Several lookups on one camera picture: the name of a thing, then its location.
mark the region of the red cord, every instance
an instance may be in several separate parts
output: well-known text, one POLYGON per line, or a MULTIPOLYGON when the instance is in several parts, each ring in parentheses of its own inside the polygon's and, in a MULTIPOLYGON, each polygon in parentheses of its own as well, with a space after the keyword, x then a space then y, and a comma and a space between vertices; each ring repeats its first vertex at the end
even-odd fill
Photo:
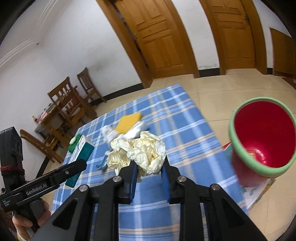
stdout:
POLYGON ((1 174, 6 175, 10 174, 11 172, 19 172, 19 174, 24 175, 25 170, 23 168, 18 168, 17 166, 5 166, 0 168, 1 174))

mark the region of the wooden door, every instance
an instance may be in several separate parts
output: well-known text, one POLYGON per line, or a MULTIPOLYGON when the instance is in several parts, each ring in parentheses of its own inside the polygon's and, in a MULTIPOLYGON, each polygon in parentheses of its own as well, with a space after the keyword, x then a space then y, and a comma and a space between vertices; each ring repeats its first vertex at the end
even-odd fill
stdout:
POLYGON ((240 0, 208 0, 221 36, 226 69, 255 68, 255 51, 247 13, 240 0))
POLYGON ((296 74, 296 44, 294 40, 273 28, 270 28, 274 52, 274 75, 292 76, 296 74))
POLYGON ((118 0, 153 78, 192 74, 188 53, 166 0, 118 0))

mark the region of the human hand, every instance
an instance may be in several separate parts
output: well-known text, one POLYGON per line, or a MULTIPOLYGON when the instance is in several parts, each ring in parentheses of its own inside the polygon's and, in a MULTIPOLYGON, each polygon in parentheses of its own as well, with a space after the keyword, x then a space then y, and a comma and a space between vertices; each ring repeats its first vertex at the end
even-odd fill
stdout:
MULTIPOLYGON (((43 201, 43 207, 44 207, 44 213, 38 220, 38 225, 41 227, 51 216, 51 213, 49 211, 49 205, 46 201, 43 201)), ((17 229, 17 232, 20 236, 22 236, 26 240, 30 240, 30 236, 27 233, 25 227, 31 227, 33 224, 32 222, 25 218, 24 216, 20 214, 16 214, 12 217, 12 222, 15 225, 15 228, 17 229)))

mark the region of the blue plaid tablecloth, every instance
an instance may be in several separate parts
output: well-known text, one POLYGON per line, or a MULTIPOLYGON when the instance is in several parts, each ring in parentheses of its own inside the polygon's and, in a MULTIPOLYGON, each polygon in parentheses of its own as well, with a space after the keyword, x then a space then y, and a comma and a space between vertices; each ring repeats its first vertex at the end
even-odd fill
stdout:
MULTIPOLYGON (((107 149, 101 129, 105 125, 116 127, 122 116, 135 112, 141 112, 148 130, 164 141, 169 163, 178 167, 181 175, 204 186, 218 183, 246 212, 232 166, 208 123, 180 85, 143 96, 79 128, 77 133, 87 135, 95 148, 75 188, 63 183, 56 190, 53 212, 81 184, 92 187, 115 176, 109 168, 102 172, 95 167, 103 161, 107 149)), ((69 159, 70 153, 67 153, 64 164, 69 159)), ((120 240, 178 240, 179 213, 180 206, 169 205, 164 198, 161 176, 144 177, 137 183, 132 204, 119 205, 120 240)))

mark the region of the red bucket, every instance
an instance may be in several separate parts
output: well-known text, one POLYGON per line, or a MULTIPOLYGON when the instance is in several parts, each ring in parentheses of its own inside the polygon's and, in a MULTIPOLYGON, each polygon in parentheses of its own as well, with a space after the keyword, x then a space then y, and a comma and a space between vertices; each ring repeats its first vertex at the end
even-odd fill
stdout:
POLYGON ((250 99, 234 111, 229 135, 241 185, 256 186, 288 170, 296 158, 295 126, 288 107, 268 97, 250 99))

